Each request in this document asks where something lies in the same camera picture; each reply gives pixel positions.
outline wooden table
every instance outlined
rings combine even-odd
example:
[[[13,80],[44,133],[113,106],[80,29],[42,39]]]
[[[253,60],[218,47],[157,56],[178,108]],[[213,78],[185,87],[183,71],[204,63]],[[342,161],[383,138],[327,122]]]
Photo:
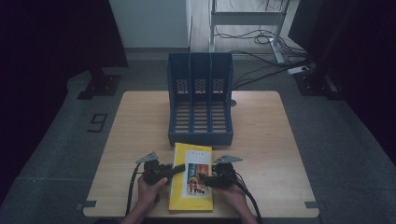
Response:
[[[244,160],[233,164],[260,208],[262,217],[317,217],[317,208],[299,150],[280,96],[275,91],[233,91],[233,143],[214,147],[213,158],[224,154]],[[123,217],[135,161],[155,151],[160,163],[172,163],[173,148],[167,137],[169,99],[167,91],[124,93],[106,148],[93,180],[85,207],[87,217]],[[227,203],[214,194],[209,213],[174,213],[168,210],[169,190],[149,217],[236,217]],[[137,200],[134,185],[132,204]]]

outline black curtain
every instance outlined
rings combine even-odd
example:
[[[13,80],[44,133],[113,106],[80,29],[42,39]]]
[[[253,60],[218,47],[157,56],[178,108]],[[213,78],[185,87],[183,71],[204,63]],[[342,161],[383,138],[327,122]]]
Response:
[[[108,0],[0,3],[0,202],[55,118],[67,80],[127,67]]]

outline power strip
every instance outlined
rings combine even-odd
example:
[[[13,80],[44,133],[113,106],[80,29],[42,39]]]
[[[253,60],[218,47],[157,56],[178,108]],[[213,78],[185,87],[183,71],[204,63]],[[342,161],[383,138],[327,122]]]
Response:
[[[288,69],[288,74],[289,75],[294,75],[294,74],[297,74],[297,73],[307,72],[308,70],[309,69],[306,66],[295,67],[295,68]]]

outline gray floor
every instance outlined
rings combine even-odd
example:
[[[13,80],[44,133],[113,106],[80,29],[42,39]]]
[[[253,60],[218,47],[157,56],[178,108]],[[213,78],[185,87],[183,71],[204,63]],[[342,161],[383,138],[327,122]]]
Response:
[[[77,100],[90,74],[84,72],[69,80],[63,107],[1,206],[0,223],[97,220],[85,217],[78,205],[88,196],[122,94],[167,90],[166,55],[146,56],[151,60],[137,60],[132,55],[130,68],[105,69],[108,75],[122,75],[112,97]],[[266,58],[275,61],[271,54]],[[234,80],[268,65],[245,59],[234,56]],[[251,76],[276,69],[264,67]],[[264,223],[396,223],[396,167],[346,102],[301,96],[286,72],[238,90],[279,92],[320,208],[317,218],[265,218]],[[98,128],[91,124],[94,114],[108,114],[100,133],[88,132]]]

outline book cover photo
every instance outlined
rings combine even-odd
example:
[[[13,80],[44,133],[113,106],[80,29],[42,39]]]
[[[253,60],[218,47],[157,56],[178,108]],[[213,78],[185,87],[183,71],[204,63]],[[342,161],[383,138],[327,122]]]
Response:
[[[212,148],[175,143],[174,165],[183,163],[186,171],[172,179],[169,209],[212,211],[212,189],[199,178],[212,173]]]

